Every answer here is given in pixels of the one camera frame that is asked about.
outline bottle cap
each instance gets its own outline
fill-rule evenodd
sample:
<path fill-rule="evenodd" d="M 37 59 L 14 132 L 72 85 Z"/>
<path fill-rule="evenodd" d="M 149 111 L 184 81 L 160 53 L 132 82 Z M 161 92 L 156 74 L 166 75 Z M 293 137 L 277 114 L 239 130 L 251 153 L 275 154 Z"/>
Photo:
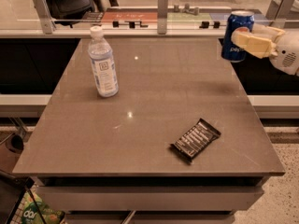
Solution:
<path fill-rule="evenodd" d="M 103 29 L 101 26 L 91 27 L 91 36 L 92 38 L 102 38 L 104 36 Z"/>

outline floor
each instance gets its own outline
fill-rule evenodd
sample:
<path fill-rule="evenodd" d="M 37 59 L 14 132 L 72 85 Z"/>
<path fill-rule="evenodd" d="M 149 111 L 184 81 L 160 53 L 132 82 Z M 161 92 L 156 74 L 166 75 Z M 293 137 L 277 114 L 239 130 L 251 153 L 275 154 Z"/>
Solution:
<path fill-rule="evenodd" d="M 169 4 L 184 5 L 189 3 L 197 6 L 229 6 L 232 8 L 255 8 L 266 13 L 271 0 L 169 0 Z M 121 6 L 156 6 L 157 0 L 119 0 Z M 36 17 L 34 8 L 29 0 L 0 0 L 0 29 L 18 28 L 16 21 L 24 18 L 23 5 L 26 5 L 27 16 Z M 263 123 L 273 147 L 283 163 L 286 174 L 283 177 L 272 177 L 263 186 L 265 195 L 254 204 L 250 210 L 237 212 L 235 224 L 293 224 L 299 223 L 299 133 L 298 120 Z M 13 132 L 13 127 L 7 123 L 0 123 L 0 141 Z M 15 161 L 19 158 L 9 152 L 5 146 L 0 146 L 0 166 L 11 171 Z"/>

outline gray tabletop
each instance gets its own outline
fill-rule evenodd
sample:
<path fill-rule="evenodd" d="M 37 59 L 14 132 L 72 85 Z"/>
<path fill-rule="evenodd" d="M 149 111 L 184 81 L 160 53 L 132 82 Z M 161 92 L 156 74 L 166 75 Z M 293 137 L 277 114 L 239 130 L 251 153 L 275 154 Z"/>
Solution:
<path fill-rule="evenodd" d="M 109 38 L 120 90 L 101 98 L 81 40 L 15 175 L 264 176 L 284 169 L 216 38 Z M 219 131 L 189 164 L 170 144 L 200 118 Z"/>

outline table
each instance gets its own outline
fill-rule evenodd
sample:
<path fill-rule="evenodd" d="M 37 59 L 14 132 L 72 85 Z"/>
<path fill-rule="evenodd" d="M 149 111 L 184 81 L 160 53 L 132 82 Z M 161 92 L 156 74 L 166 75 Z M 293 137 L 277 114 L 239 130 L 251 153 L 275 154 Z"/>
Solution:
<path fill-rule="evenodd" d="M 118 94 L 97 95 L 82 39 L 13 171 L 68 223 L 232 223 L 284 174 L 217 38 L 107 40 Z M 200 118 L 221 138 L 187 163 L 170 144 Z"/>

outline water bottle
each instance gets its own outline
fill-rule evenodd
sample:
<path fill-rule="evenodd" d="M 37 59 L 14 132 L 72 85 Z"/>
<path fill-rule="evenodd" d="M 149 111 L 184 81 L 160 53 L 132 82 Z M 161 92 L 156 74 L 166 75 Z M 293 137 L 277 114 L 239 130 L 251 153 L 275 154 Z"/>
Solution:
<path fill-rule="evenodd" d="M 104 39 L 102 27 L 91 28 L 92 41 L 88 47 L 96 88 L 102 97 L 110 97 L 119 91 L 112 48 Z"/>

